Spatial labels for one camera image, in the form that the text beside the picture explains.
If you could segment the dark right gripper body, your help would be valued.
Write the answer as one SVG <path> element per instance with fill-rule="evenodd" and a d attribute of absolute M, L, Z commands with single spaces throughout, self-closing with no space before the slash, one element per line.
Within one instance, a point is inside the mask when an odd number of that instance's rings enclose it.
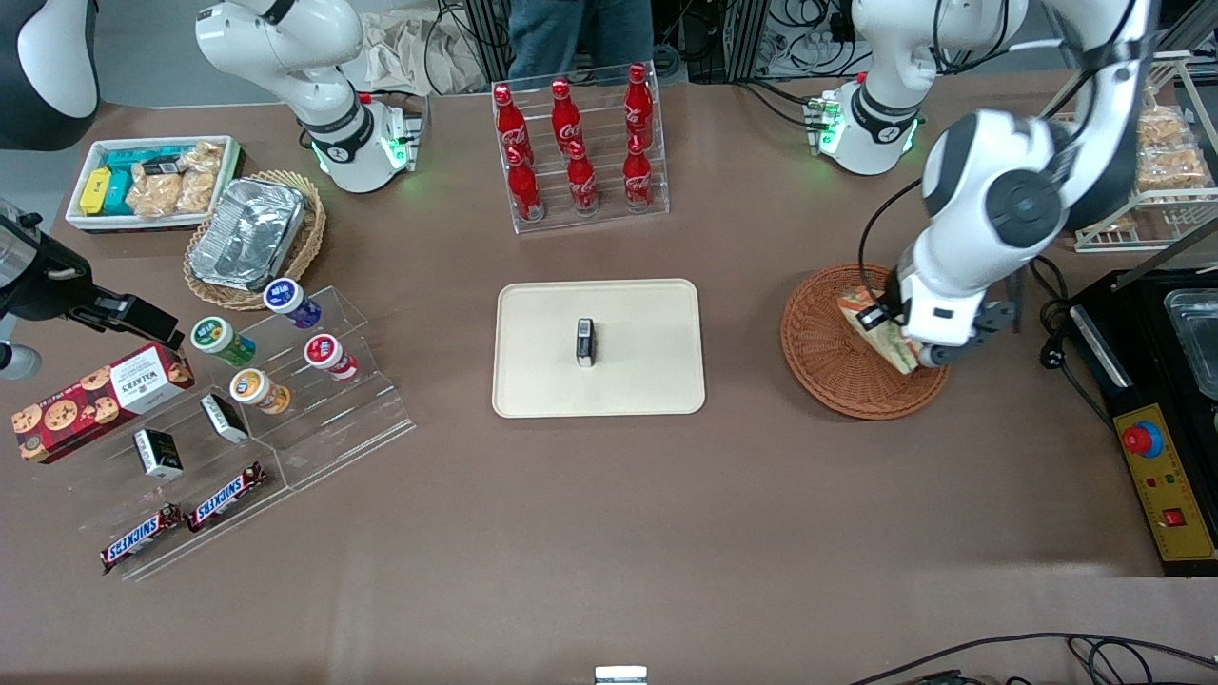
<path fill-rule="evenodd" d="M 38 213 L 1 207 L 1 313 L 21 321 L 94 323 L 91 267 L 40 228 Z"/>

